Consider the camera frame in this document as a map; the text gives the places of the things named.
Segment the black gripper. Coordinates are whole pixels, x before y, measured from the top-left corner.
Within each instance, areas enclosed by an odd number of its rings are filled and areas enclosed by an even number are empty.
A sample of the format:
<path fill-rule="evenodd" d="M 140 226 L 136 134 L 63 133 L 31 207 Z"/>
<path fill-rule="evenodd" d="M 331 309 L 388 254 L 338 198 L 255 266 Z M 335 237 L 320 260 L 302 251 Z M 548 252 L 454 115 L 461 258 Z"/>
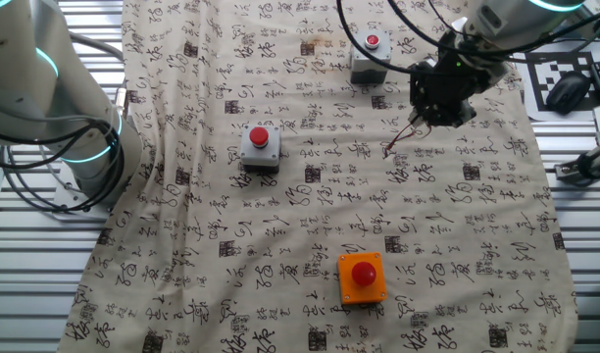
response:
<path fill-rule="evenodd" d="M 411 74 L 409 116 L 412 127 L 427 126 L 425 114 L 431 114 L 430 126 L 459 127 L 476 117 L 469 99 L 495 85 L 509 72 L 509 64 L 497 59 L 483 59 L 459 54 L 456 49 L 474 50 L 480 41 L 446 32 L 439 40 L 447 46 L 438 51 L 438 61 L 418 62 Z"/>

